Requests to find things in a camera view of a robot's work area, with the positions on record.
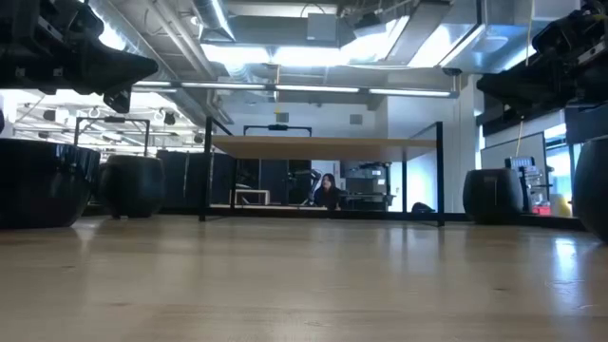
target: black cylindrical base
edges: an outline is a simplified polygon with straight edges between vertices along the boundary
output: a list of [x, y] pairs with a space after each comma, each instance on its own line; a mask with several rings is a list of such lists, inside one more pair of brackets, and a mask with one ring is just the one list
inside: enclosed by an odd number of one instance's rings
[[86, 208], [99, 152], [0, 139], [0, 228], [68, 227]]
[[572, 200], [585, 228], [608, 243], [608, 139], [582, 147]]
[[100, 201], [114, 218], [149, 218], [164, 200], [162, 161], [136, 156], [111, 156], [102, 165]]
[[463, 190], [465, 212], [477, 223], [500, 224], [520, 214], [523, 192], [511, 169], [472, 170]]

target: woman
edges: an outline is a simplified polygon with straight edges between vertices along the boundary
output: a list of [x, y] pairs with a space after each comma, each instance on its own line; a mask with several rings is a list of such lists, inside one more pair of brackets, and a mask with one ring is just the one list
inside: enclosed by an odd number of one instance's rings
[[332, 174], [323, 175], [321, 186], [314, 192], [314, 204], [327, 210], [340, 210], [340, 189], [335, 186]]

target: whiteboard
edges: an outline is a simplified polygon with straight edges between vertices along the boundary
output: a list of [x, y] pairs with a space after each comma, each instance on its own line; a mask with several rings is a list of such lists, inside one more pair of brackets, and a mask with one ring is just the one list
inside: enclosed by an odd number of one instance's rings
[[[504, 168], [504, 160], [515, 157], [517, 150], [517, 139], [503, 142], [484, 148], [482, 154], [482, 168]], [[544, 149], [544, 132], [523, 137], [520, 142], [519, 157], [533, 157], [536, 166], [542, 172], [545, 184], [548, 183], [546, 172], [546, 153]]]

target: ceiling light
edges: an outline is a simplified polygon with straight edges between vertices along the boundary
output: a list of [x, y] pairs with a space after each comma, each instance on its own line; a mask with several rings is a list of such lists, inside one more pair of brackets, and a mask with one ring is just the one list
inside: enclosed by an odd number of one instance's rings
[[174, 125], [176, 122], [175, 113], [165, 113], [163, 122], [168, 125]]
[[273, 56], [273, 63], [285, 67], [333, 67], [348, 62], [335, 47], [280, 47]]
[[201, 44], [209, 61], [222, 64], [262, 64], [270, 63], [270, 55], [265, 47], [227, 47]]
[[479, 25], [471, 32], [459, 45], [457, 45], [441, 62], [439, 66], [446, 67], [456, 56], [458, 56], [463, 50], [468, 47], [480, 34], [485, 31], [485, 24]]
[[234, 90], [264, 90], [265, 85], [229, 84], [229, 83], [202, 83], [184, 82], [183, 87], [199, 87], [208, 89], [234, 89]]
[[176, 93], [178, 90], [176, 88], [153, 88], [153, 87], [145, 87], [145, 86], [134, 86], [133, 92], [160, 92], [160, 93]]
[[451, 95], [451, 93], [449, 91], [414, 90], [414, 89], [370, 89], [370, 94], [395, 95], [395, 96], [431, 96], [431, 97], [448, 97]]
[[[123, 135], [144, 135], [145, 132], [140, 132], [137, 130], [128, 130], [128, 131], [121, 131], [121, 134], [123, 134]], [[172, 136], [177, 136], [178, 134], [175, 132], [150, 132], [149, 135], [157, 136], [157, 137], [172, 137]]]
[[359, 88], [346, 87], [346, 86], [321, 86], [321, 85], [276, 85], [276, 90], [355, 93], [355, 92], [359, 91]]
[[171, 82], [165, 81], [139, 81], [133, 86], [158, 86], [158, 87], [168, 87], [171, 86]]
[[202, 133], [197, 133], [194, 136], [194, 142], [195, 143], [204, 143], [205, 141], [205, 137], [202, 135]]

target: wooden table surface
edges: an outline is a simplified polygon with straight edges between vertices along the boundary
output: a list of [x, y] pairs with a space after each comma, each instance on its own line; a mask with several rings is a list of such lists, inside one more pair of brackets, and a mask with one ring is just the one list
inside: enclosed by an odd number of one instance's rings
[[606, 341], [607, 265], [540, 228], [88, 218], [0, 232], [0, 340]]

